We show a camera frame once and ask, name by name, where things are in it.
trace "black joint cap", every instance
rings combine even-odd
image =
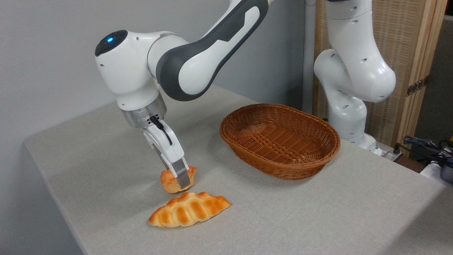
[[[120,45],[124,41],[124,39],[126,39],[126,37],[126,30],[119,30],[109,34],[97,44],[94,55],[98,57],[101,54],[113,50],[116,46]]]

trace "table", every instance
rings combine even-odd
[[[219,135],[227,114],[254,101],[216,86],[194,101],[164,99],[165,121],[198,168],[189,191],[232,206],[187,228],[151,226],[175,195],[163,191],[142,131],[107,105],[25,141],[85,254],[453,254],[453,193],[443,185],[345,142],[314,177],[276,179]]]

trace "gray wall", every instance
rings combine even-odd
[[[439,142],[453,131],[453,16],[445,16],[415,136]]]
[[[118,29],[165,29],[194,41],[227,5],[227,0],[0,1],[0,254],[81,253],[23,140],[114,101],[94,62],[99,40]],[[259,102],[299,108],[303,13],[303,1],[276,0],[214,83]]]

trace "bread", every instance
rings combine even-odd
[[[181,189],[179,186],[178,181],[174,177],[173,173],[171,172],[170,169],[167,171],[162,171],[160,174],[160,182],[162,183],[162,186],[164,187],[164,190],[168,193],[177,193],[180,191],[187,190],[188,188],[192,187],[193,185],[193,176],[197,172],[197,169],[190,166],[189,170],[187,170],[187,174],[189,175],[190,179],[190,185],[185,187],[184,189]]]
[[[159,227],[187,227],[211,219],[230,205],[222,196],[186,192],[157,209],[149,218],[149,223]]]

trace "electrical cable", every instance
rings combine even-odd
[[[446,157],[430,157],[430,156],[426,156],[426,155],[420,154],[420,153],[418,153],[418,152],[416,152],[416,151],[414,151],[414,150],[411,150],[411,149],[409,149],[409,148],[407,148],[407,147],[404,147],[404,146],[401,145],[400,143],[397,143],[396,145],[399,146],[399,147],[402,148],[402,149],[405,149],[405,150],[409,151],[410,153],[416,154],[416,155],[419,156],[419,157],[424,157],[424,158],[427,158],[427,159],[429,159],[429,160],[431,160],[431,161],[435,161],[435,162],[437,162],[437,163],[442,163],[442,164],[445,164],[445,165],[447,165],[447,166],[453,168],[453,164],[452,164],[451,162],[449,162],[449,161],[447,161],[447,160],[444,160],[444,158],[446,158]]]

